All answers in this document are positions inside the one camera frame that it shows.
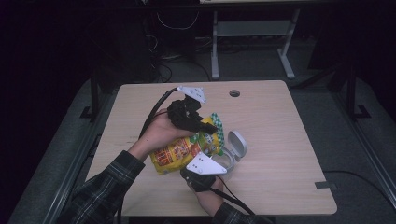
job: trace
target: white bracket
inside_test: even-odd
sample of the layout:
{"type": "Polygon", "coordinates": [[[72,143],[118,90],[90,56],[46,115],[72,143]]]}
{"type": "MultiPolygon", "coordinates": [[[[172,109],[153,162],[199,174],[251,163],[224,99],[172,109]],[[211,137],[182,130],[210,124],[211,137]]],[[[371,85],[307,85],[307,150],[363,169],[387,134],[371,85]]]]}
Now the white bracket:
{"type": "Polygon", "coordinates": [[[183,92],[184,94],[190,96],[192,99],[197,100],[201,103],[206,102],[206,98],[204,95],[204,88],[196,88],[196,87],[184,87],[179,86],[177,87],[178,91],[183,92]]]}
{"type": "Polygon", "coordinates": [[[207,157],[203,152],[199,152],[198,155],[196,155],[194,159],[186,166],[186,168],[198,175],[227,174],[227,169],[207,157]]]}

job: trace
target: light wood tabletop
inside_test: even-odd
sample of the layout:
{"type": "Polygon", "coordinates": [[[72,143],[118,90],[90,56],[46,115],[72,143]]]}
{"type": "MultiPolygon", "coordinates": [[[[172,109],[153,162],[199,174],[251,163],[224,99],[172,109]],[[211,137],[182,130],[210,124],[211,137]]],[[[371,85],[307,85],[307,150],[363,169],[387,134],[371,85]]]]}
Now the light wood tabletop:
{"type": "MultiPolygon", "coordinates": [[[[177,86],[203,87],[201,117],[216,112],[227,133],[237,130],[247,141],[247,155],[227,181],[230,190],[258,215],[329,215],[337,206],[304,125],[283,81],[196,82],[123,85],[109,115],[88,173],[102,172],[138,138],[150,110],[177,86]],[[230,91],[240,92],[239,97],[230,91]]],[[[163,103],[184,99],[174,92],[163,103]]],[[[127,192],[124,216],[207,216],[179,172],[158,175],[150,157],[127,192]]]]}

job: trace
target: open lid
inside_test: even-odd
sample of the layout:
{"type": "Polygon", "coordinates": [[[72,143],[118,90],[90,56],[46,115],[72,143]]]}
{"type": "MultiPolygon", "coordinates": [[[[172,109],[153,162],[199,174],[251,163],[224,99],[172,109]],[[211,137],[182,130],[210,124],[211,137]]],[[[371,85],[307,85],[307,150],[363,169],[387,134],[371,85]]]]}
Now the open lid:
{"type": "Polygon", "coordinates": [[[235,159],[240,161],[248,151],[248,144],[238,131],[228,133],[228,142],[232,146],[231,150],[235,154],[235,159]]]}

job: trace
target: plaid shirt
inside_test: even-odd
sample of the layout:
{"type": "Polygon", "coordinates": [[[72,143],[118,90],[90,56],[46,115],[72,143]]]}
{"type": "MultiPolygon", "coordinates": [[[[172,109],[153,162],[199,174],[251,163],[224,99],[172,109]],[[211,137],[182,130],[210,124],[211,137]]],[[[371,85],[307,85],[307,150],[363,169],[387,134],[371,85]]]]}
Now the plaid shirt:
{"type": "MultiPolygon", "coordinates": [[[[113,223],[122,199],[145,167],[126,151],[111,162],[99,175],[88,180],[76,193],[70,206],[57,223],[113,223]]],[[[258,216],[250,217],[224,203],[213,223],[269,223],[258,216]]]]}

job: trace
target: yellow bag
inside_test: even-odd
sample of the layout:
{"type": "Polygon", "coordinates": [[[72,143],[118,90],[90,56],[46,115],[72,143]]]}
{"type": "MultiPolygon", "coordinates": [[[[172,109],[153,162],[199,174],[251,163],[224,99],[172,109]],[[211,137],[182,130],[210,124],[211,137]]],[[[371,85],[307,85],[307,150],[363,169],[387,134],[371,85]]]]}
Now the yellow bag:
{"type": "Polygon", "coordinates": [[[215,125],[218,131],[214,134],[198,132],[191,137],[178,138],[168,146],[150,154],[159,175],[184,168],[200,151],[207,156],[221,154],[224,147],[224,133],[219,116],[213,113],[201,122],[215,125]]]}

